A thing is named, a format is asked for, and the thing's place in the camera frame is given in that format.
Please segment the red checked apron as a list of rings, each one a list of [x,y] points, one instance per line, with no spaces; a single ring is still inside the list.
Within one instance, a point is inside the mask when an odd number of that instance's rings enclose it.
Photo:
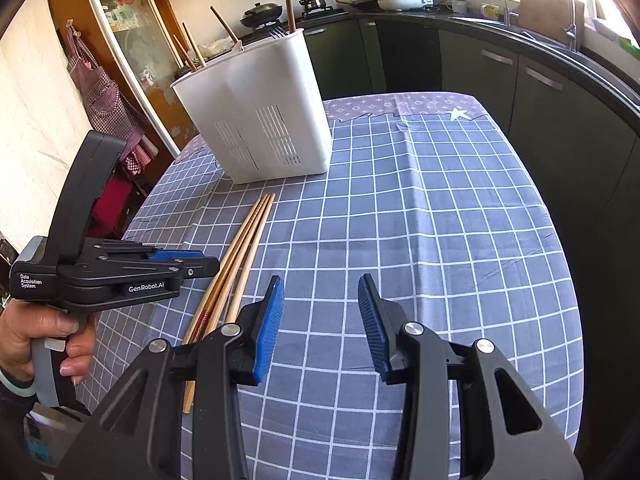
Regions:
[[[71,20],[66,23],[66,38],[70,46],[67,71],[80,93],[90,125],[97,132],[124,140],[126,146],[120,155],[120,163],[132,178],[143,174],[157,154],[157,149],[145,136],[145,117],[99,66]]]

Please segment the white plastic utensil holder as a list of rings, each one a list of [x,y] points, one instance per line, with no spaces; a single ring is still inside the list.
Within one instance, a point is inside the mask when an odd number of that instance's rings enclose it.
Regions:
[[[171,88],[234,183],[329,170],[332,136],[301,29],[221,55]]]

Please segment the black wok with lid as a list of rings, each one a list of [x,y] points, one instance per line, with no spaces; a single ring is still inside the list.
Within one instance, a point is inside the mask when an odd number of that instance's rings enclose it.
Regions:
[[[264,25],[277,23],[282,15],[283,8],[277,3],[256,2],[254,6],[246,10],[240,19],[240,23],[247,28],[255,29]]]

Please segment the wooden cutting board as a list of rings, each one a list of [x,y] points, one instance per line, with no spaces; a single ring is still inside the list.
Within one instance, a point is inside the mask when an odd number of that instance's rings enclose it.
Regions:
[[[585,29],[585,3],[574,0],[576,6],[577,49],[582,45]],[[564,29],[568,25],[567,0],[520,0],[516,9],[518,26],[567,46]]]

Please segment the light bamboo chopstick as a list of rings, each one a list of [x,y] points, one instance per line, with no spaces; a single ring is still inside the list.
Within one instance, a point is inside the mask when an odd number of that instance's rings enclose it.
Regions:
[[[264,232],[267,220],[271,212],[272,205],[274,203],[274,199],[276,198],[274,194],[270,194],[270,195],[272,195],[272,202],[270,205],[267,206],[266,212],[262,217],[262,221],[259,222],[259,226],[257,229],[257,233],[254,237],[254,240],[252,240],[252,242],[250,243],[250,247],[248,248],[248,252],[245,256],[245,259],[241,263],[238,274],[236,274],[235,282],[231,286],[227,303],[224,306],[224,312],[222,312],[218,325],[220,323],[224,323],[224,324],[234,323],[238,318],[238,315],[240,312],[241,300],[243,298],[243,295],[246,289],[246,283],[248,281],[248,277],[250,276],[250,269],[252,268],[252,265],[254,263],[259,243],[262,240],[262,233]]]

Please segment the plain wooden chopstick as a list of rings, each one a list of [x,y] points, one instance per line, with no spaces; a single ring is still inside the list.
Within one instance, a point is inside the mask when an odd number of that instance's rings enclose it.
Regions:
[[[231,286],[235,282],[236,274],[239,272],[239,268],[241,263],[244,261],[245,256],[248,252],[248,248],[250,247],[250,243],[254,240],[254,237],[257,233],[257,229],[259,226],[259,222],[262,221],[262,217],[264,216],[267,206],[272,202],[272,195],[265,195],[265,201],[262,203],[262,206],[259,209],[258,215],[250,225],[248,232],[246,233],[246,237],[241,243],[240,249],[235,255],[233,262],[231,263],[230,269],[224,272],[224,276],[222,280],[217,283],[219,286],[218,295],[214,301],[213,307],[207,312],[204,318],[204,322],[200,326],[200,329],[195,334],[195,340],[193,342],[200,341],[206,334],[214,330],[221,318],[222,312],[224,312],[224,306],[227,303],[227,299],[229,296],[229,292],[231,290]]]

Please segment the dark brown wooden chopstick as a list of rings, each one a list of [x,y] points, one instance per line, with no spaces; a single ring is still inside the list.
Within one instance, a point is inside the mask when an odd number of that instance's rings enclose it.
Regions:
[[[285,6],[286,14],[288,14],[288,33],[294,34],[296,32],[296,23],[293,0],[285,0]]]

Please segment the red wooden chair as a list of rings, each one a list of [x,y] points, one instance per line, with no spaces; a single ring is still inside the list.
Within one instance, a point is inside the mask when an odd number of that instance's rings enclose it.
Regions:
[[[107,181],[102,196],[93,206],[88,235],[107,238],[122,232],[134,184],[116,171]]]

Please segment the red-patterned wooden chopstick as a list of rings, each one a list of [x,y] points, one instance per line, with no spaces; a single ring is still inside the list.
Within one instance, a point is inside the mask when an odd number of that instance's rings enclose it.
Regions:
[[[186,64],[188,64],[188,66],[190,67],[190,71],[191,72],[196,72],[196,70],[198,68],[196,67],[195,63],[191,60],[191,58],[189,56],[189,53],[186,50],[186,48],[183,47],[181,41],[179,40],[179,38],[176,35],[171,35],[171,36],[172,36],[172,41],[174,42],[174,44],[177,47],[178,51],[183,56],[184,60],[186,61]]]

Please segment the speckled wooden chopstick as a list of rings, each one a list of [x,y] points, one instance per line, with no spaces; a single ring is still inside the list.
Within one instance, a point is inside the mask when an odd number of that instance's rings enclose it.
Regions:
[[[221,24],[221,27],[227,33],[227,35],[232,40],[234,45],[238,44],[240,42],[239,37],[236,36],[236,33],[233,31],[233,29],[227,23],[227,21],[224,19],[224,17],[217,11],[217,9],[214,6],[209,6],[209,10],[211,10],[212,13],[215,15],[215,18],[217,19],[219,24]]]

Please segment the black plastic fork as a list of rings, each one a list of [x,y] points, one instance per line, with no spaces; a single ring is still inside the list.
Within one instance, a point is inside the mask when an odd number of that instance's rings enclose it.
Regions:
[[[270,30],[270,37],[273,39],[280,39],[280,38],[284,38],[286,36],[286,32],[284,32],[283,30],[280,29],[273,29]]]

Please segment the red-ended wooden chopstick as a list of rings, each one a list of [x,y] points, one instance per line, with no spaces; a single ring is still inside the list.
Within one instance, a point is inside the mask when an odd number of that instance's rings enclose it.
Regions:
[[[236,253],[240,249],[241,243],[246,237],[246,233],[248,232],[250,225],[253,223],[253,221],[257,217],[259,209],[262,206],[262,203],[265,201],[265,199],[266,199],[265,196],[262,196],[261,198],[258,198],[258,200],[256,200],[256,203],[254,203],[254,205],[252,206],[252,209],[245,217],[243,223],[238,229],[238,232],[236,232],[230,247],[222,257],[222,260],[220,263],[220,269],[218,273],[214,276],[212,281],[209,283],[201,299],[201,302],[198,305],[198,308],[196,309],[193,315],[189,328],[186,330],[186,334],[183,337],[183,340],[182,340],[183,344],[190,344],[195,340],[195,334],[198,332],[198,330],[200,329],[200,326],[204,322],[205,315],[213,307],[216,296],[218,295],[219,286],[217,285],[217,283],[222,280],[222,277],[224,276],[224,272],[230,269],[231,263],[233,262]]]

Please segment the grey checked tablecloth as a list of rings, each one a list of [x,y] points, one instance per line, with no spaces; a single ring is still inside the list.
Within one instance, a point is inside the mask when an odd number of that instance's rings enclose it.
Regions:
[[[487,107],[451,92],[324,106],[325,174],[234,183],[191,141],[131,220],[128,240],[221,257],[258,198],[274,203],[243,299],[270,278],[285,305],[270,373],[241,393],[254,479],[386,479],[404,390],[375,373],[361,275],[442,338],[494,342],[565,440],[582,418],[582,330],[548,209]]]

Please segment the white plastic bag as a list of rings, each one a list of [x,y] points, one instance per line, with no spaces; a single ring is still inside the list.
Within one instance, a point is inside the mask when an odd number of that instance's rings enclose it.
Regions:
[[[204,58],[216,58],[216,56],[229,52],[234,47],[234,41],[227,37],[217,39],[210,44],[201,44],[200,50]]]

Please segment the green lower cabinets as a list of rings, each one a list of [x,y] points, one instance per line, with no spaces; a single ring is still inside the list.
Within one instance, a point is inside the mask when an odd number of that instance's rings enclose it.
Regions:
[[[578,454],[639,446],[639,87],[589,49],[480,18],[342,14],[304,26],[322,96],[475,96],[524,159],[560,233],[585,332]]]

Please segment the white hanging cloth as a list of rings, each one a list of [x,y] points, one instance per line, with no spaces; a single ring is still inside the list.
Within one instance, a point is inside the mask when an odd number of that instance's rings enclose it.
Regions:
[[[48,0],[26,0],[1,39],[1,234],[44,235],[90,129]]]

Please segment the pale bamboo chopstick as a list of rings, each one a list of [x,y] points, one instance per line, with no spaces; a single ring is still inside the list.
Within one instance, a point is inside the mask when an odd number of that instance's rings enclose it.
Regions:
[[[198,44],[196,43],[195,39],[193,38],[188,25],[185,22],[181,22],[181,25],[182,25],[182,28],[184,30],[184,33],[186,34],[186,38],[188,38],[188,40],[190,42],[191,49],[195,53],[196,58],[198,59],[198,62],[200,63],[201,68],[205,68],[206,67],[206,61],[205,61],[204,55],[202,55],[202,52],[201,52],[200,48],[198,47]]]

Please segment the steel kitchen faucet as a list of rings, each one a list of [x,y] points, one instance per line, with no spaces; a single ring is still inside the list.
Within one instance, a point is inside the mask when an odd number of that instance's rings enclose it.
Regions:
[[[564,29],[567,47],[571,51],[577,50],[577,23],[576,23],[576,6],[574,0],[567,0],[568,5],[568,25]]]

